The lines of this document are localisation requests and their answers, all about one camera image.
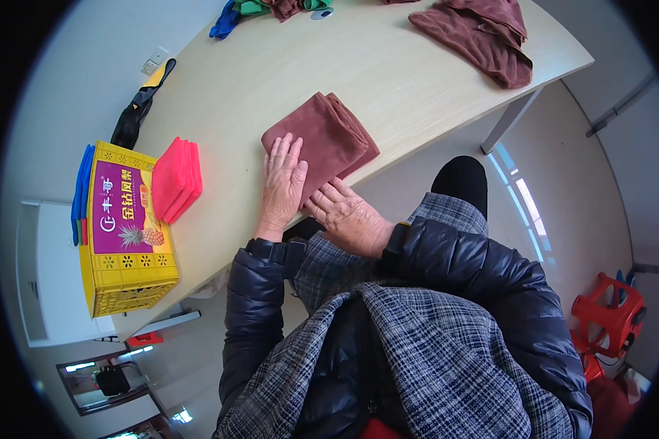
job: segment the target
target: light wooden tabletop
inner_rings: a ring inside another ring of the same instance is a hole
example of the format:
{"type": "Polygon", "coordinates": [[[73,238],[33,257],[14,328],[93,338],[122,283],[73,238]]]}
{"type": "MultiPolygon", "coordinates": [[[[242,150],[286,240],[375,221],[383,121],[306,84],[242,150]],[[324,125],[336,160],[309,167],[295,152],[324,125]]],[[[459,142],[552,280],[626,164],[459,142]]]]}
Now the light wooden tabletop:
{"type": "Polygon", "coordinates": [[[180,284],[149,310],[113,315],[121,339],[224,270],[259,215],[261,135],[314,93],[334,92],[381,155],[354,184],[438,138],[593,62],[580,43],[531,0],[519,1],[534,64],[532,84],[501,90],[465,59],[407,20],[428,1],[338,1],[334,14],[285,23],[244,20],[224,41],[203,29],[176,57],[154,97],[136,150],[160,157],[176,136],[197,142],[204,189],[172,226],[180,284]]]}

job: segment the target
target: plaid jacket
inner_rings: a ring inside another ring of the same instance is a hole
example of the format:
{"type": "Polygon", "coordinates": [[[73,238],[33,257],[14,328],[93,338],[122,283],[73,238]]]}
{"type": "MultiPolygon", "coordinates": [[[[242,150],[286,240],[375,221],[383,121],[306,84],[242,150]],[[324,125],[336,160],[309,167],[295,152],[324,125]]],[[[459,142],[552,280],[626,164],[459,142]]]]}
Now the plaid jacket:
{"type": "MultiPolygon", "coordinates": [[[[483,215],[428,193],[421,216],[486,235],[483,215]]],[[[219,422],[214,438],[290,438],[334,313],[360,296],[376,325],[416,438],[570,438],[562,402],[510,355],[495,319],[466,299],[377,279],[372,260],[319,234],[292,285],[310,317],[277,344],[219,422]]]]}

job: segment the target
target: brown towel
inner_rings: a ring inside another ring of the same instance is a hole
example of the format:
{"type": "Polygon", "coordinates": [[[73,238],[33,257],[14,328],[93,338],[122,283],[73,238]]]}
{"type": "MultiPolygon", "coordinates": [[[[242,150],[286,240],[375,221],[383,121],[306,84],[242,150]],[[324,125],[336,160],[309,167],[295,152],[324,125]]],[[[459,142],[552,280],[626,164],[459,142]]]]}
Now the brown towel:
{"type": "Polygon", "coordinates": [[[269,128],[261,143],[271,152],[276,137],[303,138],[299,160],[308,163],[301,205],[333,177],[341,179],[369,163],[380,152],[369,133],[347,107],[330,93],[315,93],[291,114],[269,128]]]}
{"type": "Polygon", "coordinates": [[[503,89],[532,81],[532,61],[520,49],[527,31],[517,0],[440,0],[407,18],[503,89]]]}
{"type": "Polygon", "coordinates": [[[271,8],[271,12],[280,22],[288,20],[303,10],[301,0],[261,0],[271,8]]]}

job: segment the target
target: red plastic stool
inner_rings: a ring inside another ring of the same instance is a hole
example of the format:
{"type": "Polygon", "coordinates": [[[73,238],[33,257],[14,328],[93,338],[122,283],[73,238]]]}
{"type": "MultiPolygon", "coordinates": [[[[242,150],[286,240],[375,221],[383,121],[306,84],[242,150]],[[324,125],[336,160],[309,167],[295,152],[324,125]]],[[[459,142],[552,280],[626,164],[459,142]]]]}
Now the red plastic stool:
{"type": "Polygon", "coordinates": [[[149,346],[150,344],[164,343],[164,339],[157,336],[156,332],[148,332],[146,334],[127,338],[129,346],[149,346]]]}
{"type": "Polygon", "coordinates": [[[621,357],[632,346],[635,337],[640,333],[641,321],[646,313],[644,298],[639,291],[630,285],[607,277],[605,273],[599,273],[598,285],[593,293],[590,296],[577,297],[571,307],[571,314],[580,320],[580,343],[586,347],[581,351],[585,353],[590,350],[610,358],[621,357]],[[596,301],[601,298],[609,286],[614,288],[614,304],[598,305],[596,301]],[[620,305],[620,289],[627,294],[622,305],[620,305]],[[589,322],[603,328],[593,340],[590,340],[588,334],[589,322]],[[599,344],[606,335],[610,339],[610,344],[607,348],[603,348],[599,344]]]}
{"type": "Polygon", "coordinates": [[[573,330],[571,332],[571,341],[573,347],[581,352],[581,365],[583,366],[583,375],[586,377],[586,382],[589,383],[600,376],[605,376],[605,371],[593,352],[588,350],[588,345],[583,343],[583,340],[573,330]]]}

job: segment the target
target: wrist strap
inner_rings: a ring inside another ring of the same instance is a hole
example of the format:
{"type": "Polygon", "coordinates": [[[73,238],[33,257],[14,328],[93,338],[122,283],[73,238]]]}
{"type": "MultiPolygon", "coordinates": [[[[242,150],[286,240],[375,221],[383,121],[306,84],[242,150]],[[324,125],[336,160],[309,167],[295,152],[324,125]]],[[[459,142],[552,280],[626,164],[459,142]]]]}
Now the wrist strap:
{"type": "Polygon", "coordinates": [[[409,228],[410,224],[405,222],[395,225],[393,233],[391,233],[391,238],[388,240],[388,245],[383,250],[381,260],[378,264],[381,274],[395,276],[395,270],[398,268],[401,256],[403,256],[403,243],[405,242],[405,236],[409,228]]]}
{"type": "Polygon", "coordinates": [[[283,265],[283,278],[292,279],[300,270],[306,248],[307,241],[299,237],[291,238],[287,243],[256,238],[246,243],[245,250],[264,262],[283,265]]]}

